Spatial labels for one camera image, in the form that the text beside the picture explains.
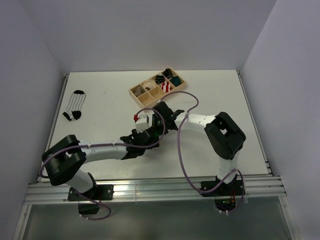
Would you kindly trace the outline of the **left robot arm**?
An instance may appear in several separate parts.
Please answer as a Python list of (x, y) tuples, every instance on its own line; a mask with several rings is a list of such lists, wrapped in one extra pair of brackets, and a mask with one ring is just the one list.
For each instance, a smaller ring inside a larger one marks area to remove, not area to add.
[(82, 165), (102, 160), (135, 159), (147, 149), (158, 147), (165, 134), (163, 127), (150, 127), (142, 132), (133, 129), (130, 135), (106, 143), (80, 141), (74, 134), (67, 135), (41, 156), (40, 175), (48, 178), (53, 186), (66, 184), (86, 200), (91, 200), (98, 193), (97, 183), (91, 173), (81, 170)]

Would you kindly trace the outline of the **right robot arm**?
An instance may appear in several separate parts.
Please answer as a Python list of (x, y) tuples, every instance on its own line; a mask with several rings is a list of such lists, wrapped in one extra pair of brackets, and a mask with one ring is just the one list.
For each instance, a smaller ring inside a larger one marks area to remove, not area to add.
[(219, 157), (219, 171), (214, 187), (222, 195), (229, 194), (237, 181), (238, 153), (243, 148), (246, 135), (233, 119), (226, 113), (217, 115), (193, 114), (183, 110), (172, 111), (164, 101), (158, 102), (154, 107), (164, 119), (160, 129), (177, 131), (177, 152), (181, 170), (192, 188), (195, 186), (189, 179), (185, 170), (181, 153), (181, 131), (190, 131), (207, 136), (214, 152)]

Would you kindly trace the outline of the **white black striped sock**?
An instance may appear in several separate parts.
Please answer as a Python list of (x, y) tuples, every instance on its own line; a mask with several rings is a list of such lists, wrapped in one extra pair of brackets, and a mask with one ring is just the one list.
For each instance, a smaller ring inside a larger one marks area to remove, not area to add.
[(82, 106), (86, 100), (86, 94), (82, 90), (75, 90), (69, 99), (68, 105), (62, 115), (68, 121), (76, 121), (82, 116)]

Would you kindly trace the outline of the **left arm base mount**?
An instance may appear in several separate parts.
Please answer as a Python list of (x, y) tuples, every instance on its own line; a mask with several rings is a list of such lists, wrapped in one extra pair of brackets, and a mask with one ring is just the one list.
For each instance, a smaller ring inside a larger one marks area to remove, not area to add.
[[(78, 213), (81, 217), (98, 221), (108, 218), (112, 210), (103, 203), (103, 201), (111, 201), (113, 199), (114, 185), (113, 184), (98, 184), (93, 189), (87, 192), (80, 193), (76, 189), (70, 187), (67, 200), (69, 202), (78, 202)], [(95, 217), (99, 210), (106, 209), (107, 215)]]

